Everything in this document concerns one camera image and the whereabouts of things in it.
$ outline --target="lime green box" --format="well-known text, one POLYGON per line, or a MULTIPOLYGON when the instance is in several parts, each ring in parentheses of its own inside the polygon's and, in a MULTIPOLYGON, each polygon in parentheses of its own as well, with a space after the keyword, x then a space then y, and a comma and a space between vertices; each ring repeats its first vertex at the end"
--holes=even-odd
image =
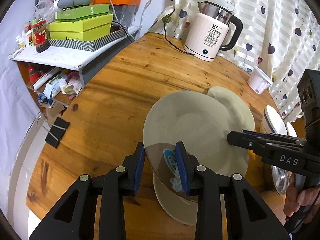
POLYGON ((75 22, 109 12, 109 4, 92 4, 55 13, 57 21, 75 22))
POLYGON ((96 16, 76 22, 50 23, 50 38, 54 40, 94 41, 110 34, 112 14, 96 16))

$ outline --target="glass jar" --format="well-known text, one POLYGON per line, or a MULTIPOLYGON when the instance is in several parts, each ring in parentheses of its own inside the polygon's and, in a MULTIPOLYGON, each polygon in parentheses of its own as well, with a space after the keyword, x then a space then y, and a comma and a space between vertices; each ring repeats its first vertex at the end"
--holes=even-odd
POLYGON ((42 20, 32 27, 32 35, 36 40, 36 51, 38 53, 45 51, 50 47, 48 36, 47 36, 47 24, 46 20, 42 20))

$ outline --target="stainless steel bowl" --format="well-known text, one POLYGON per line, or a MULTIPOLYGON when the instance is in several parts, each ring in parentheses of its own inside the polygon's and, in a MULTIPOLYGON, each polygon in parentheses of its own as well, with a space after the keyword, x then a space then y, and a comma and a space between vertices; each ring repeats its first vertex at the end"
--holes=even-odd
POLYGON ((276 166, 266 165, 264 175, 266 184, 270 190, 276 190, 281 196, 286 194, 291 175, 290 171, 276 166))

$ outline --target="electric kettle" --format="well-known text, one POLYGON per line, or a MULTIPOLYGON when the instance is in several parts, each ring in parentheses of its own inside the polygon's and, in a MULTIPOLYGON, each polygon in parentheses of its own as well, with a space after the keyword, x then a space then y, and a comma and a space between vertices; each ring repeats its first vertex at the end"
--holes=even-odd
POLYGON ((183 47, 200 59, 213 61, 218 50, 229 50, 234 47, 243 24, 230 11, 217 4, 204 1, 199 2, 198 7, 200 12, 193 21, 183 47), (221 45, 228 33, 230 22, 236 26, 236 30, 230 42, 221 45))

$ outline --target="curtain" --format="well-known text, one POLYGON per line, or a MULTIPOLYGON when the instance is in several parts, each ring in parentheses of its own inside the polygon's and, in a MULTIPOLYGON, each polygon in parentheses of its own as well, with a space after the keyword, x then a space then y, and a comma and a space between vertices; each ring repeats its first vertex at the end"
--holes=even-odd
MULTIPOLYGON (((304 0, 175 0, 175 12, 167 20, 167 35, 185 40, 196 14, 197 2, 210 1, 231 11, 244 25, 233 49, 218 55, 252 73, 258 66, 273 80, 270 93, 288 122, 301 116, 297 91, 306 68, 320 64, 320 26, 304 0)), ((163 33, 163 21, 153 31, 163 33)), ((225 38, 227 44, 234 26, 225 38)))

